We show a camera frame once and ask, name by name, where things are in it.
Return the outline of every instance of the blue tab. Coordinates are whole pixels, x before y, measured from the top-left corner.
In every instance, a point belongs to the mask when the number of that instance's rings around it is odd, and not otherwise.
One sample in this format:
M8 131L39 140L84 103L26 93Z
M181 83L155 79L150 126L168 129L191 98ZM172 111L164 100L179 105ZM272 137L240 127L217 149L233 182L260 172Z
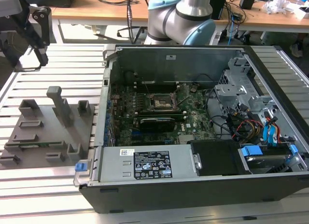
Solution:
M244 156L249 156L249 155L263 155L261 148L259 145L247 145L244 146L242 149L242 154Z
M259 145L248 145L245 146L249 155L263 155Z
M86 172L87 171L87 163L77 163L75 165L76 172Z
M241 149L241 151L242 151L243 156L248 156L249 155L249 152L247 151L246 147L243 147Z
M292 151L293 155L295 155L295 153L298 153L298 149L294 144L290 145L290 150Z

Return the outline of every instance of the aluminum extrusion table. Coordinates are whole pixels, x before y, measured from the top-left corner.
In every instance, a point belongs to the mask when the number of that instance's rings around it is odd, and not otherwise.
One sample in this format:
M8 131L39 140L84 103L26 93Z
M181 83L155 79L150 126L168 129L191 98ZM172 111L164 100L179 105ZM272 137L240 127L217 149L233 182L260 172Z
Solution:
M283 51L274 47L253 49L308 123L309 83L305 75ZM62 96L69 103L87 99L90 103L98 104L104 71L102 50L103 45L51 45L47 51L49 63L46 67L39 72L12 73L0 92L0 152L18 120L21 100L35 98L39 105L52 104L51 99L46 97L50 85L61 86ZM96 122L95 115L89 144L90 154L93 152L91 149ZM0 223L296 224L305 223L309 219L309 189L278 202L97 214L78 188L74 187L73 176L74 167L0 170Z

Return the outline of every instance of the motherboard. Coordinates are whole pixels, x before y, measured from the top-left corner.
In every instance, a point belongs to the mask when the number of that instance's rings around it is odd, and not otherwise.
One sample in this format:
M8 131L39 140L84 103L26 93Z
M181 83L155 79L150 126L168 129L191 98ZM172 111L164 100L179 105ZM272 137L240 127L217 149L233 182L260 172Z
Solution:
M109 146L186 144L215 138L197 84L112 85Z

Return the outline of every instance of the wooden desk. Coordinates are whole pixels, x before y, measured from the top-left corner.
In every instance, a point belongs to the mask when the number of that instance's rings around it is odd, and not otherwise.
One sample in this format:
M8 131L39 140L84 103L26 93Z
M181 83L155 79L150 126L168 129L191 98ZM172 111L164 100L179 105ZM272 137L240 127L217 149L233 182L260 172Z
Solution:
M275 32L308 32L309 19L298 20L294 14L266 14L260 9L265 2L258 1L251 10L245 10L247 19L240 25L240 30L275 31ZM232 5L232 11L242 13ZM133 25L147 26L148 11L143 0L132 5ZM216 20L216 30L222 31L228 22L227 11L224 9L221 20ZM88 25L126 25L126 6L115 6L101 3L98 0L74 0L70 8L55 8L53 10L53 26L55 36L59 24Z
M247 18L246 21L241 24L240 27L243 30L252 31L277 31L280 32L282 29L289 32L309 32L309 19L299 20L294 14L286 12L286 14L267 14L261 10L262 6L265 4L263 1L258 1L253 4L251 10L245 10ZM243 12L236 6L232 6L234 12L243 14ZM227 11L224 9L221 20L216 21L217 25L226 25L226 20L228 19Z

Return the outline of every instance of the screw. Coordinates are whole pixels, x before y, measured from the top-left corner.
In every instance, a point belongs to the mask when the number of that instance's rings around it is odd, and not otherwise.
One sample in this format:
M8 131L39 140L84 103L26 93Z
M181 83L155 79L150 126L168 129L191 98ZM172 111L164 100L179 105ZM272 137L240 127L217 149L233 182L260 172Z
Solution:
M201 165L200 165L198 162L195 162L195 167L196 167L197 169L201 169Z

